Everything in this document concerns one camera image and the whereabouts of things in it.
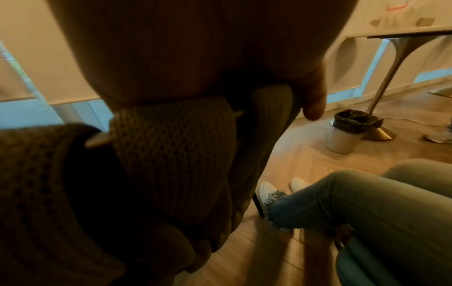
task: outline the shoe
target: shoe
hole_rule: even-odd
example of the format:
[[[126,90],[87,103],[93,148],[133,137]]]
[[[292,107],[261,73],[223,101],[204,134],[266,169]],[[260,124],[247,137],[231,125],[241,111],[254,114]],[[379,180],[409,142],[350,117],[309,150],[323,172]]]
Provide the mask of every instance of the shoe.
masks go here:
[[[291,181],[291,189],[292,189],[292,192],[294,192],[294,193],[298,192],[301,189],[306,188],[309,185],[310,184],[308,182],[306,182],[305,180],[303,180],[299,177],[295,177]]]
[[[267,206],[269,204],[273,203],[274,201],[276,201],[279,197],[281,197],[281,195],[285,195],[285,194],[286,193],[284,191],[276,189],[269,182],[263,182],[260,185],[259,190],[258,190],[258,197],[259,197],[260,204],[262,205],[262,208],[264,209],[264,214],[265,214],[265,217],[267,218],[267,220],[268,220]],[[268,222],[272,227],[275,227],[279,231],[282,231],[282,232],[292,232],[293,231],[293,229],[289,229],[289,228],[278,228],[270,220],[268,220]]]

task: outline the herringbone wood floor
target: herringbone wood floor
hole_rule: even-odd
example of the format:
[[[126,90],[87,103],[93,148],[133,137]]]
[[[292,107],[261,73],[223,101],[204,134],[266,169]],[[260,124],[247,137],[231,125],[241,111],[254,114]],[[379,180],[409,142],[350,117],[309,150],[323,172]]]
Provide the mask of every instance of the herringbone wood floor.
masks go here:
[[[368,102],[353,106],[365,108]],[[379,174],[399,161],[426,158],[452,163],[452,145],[421,140],[422,134],[443,131],[403,120],[386,120],[398,137],[389,142],[362,141],[350,155],[326,148],[329,120],[337,110],[317,122],[296,120],[273,149],[260,181],[290,191],[294,176],[316,182],[334,170],[356,169]],[[422,92],[381,103],[376,114],[417,119],[430,124],[452,117],[452,99]],[[181,273],[177,286],[329,286],[340,285],[334,270],[337,251],[322,233],[295,230],[275,233],[251,203],[239,228],[208,263],[192,275]]]

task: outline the white trash can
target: white trash can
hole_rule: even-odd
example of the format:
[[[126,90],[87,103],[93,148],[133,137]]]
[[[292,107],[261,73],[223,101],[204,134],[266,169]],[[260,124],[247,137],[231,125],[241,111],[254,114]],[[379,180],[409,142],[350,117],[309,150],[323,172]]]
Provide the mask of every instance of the white trash can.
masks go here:
[[[350,154],[370,128],[378,128],[382,123],[382,119],[363,111],[348,109],[338,112],[334,115],[334,127],[326,146],[333,152]]]

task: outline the trash bin liner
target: trash bin liner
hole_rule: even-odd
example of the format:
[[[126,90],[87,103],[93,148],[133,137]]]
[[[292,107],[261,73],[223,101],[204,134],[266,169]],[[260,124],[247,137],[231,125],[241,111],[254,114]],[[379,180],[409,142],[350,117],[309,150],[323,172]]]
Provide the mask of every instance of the trash bin liner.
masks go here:
[[[347,109],[334,115],[333,126],[347,133],[362,134],[372,127],[380,127],[382,123],[383,119],[364,111]]]

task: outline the blue jeans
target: blue jeans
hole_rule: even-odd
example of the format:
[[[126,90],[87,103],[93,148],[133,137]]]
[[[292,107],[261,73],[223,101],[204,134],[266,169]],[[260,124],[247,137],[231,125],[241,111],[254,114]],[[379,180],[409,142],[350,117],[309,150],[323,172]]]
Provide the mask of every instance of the blue jeans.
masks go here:
[[[337,171],[268,208],[278,227],[348,223],[410,285],[452,285],[452,164],[415,159],[381,176]]]

